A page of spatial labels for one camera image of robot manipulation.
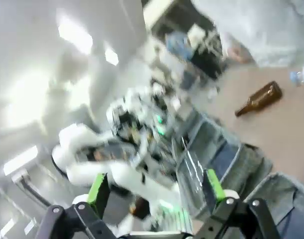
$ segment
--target white coat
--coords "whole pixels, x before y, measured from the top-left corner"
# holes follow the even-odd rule
[[[304,63],[304,0],[191,0],[220,33],[223,53],[245,47],[259,66]]]

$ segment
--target bolt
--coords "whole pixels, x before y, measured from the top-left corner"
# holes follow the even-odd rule
[[[258,201],[258,200],[255,200],[255,201],[253,201],[253,206],[255,206],[255,207],[257,207],[259,204],[260,204],[260,201]]]
[[[83,210],[85,207],[86,207],[86,206],[84,206],[83,204],[80,204],[80,205],[78,206],[78,208],[79,208],[80,210]]]
[[[226,200],[226,203],[229,204],[229,205],[233,204],[234,203],[234,199],[229,198],[229,199]]]

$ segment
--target plastic water bottle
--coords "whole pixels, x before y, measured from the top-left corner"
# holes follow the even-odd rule
[[[292,71],[290,73],[290,79],[291,82],[297,86],[304,85],[304,67],[302,68],[302,71]]]

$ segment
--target bottle cap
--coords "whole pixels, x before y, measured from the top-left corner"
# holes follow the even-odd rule
[[[291,82],[294,83],[295,85],[299,84],[299,78],[298,78],[298,75],[297,75],[296,71],[292,71],[290,73],[290,79],[291,79]]]

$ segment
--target gray storage bin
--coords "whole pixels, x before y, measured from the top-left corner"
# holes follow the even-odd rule
[[[193,218],[203,220],[208,217],[201,188],[205,168],[215,170],[224,189],[245,198],[268,175],[272,164],[206,115],[193,112],[186,125],[172,139],[176,175],[185,207]],[[179,139],[186,133],[190,142],[187,150],[180,151]]]
[[[266,177],[245,199],[263,198],[272,214],[281,238],[304,239],[304,185],[282,173]],[[229,239],[239,239],[239,230],[231,230]]]

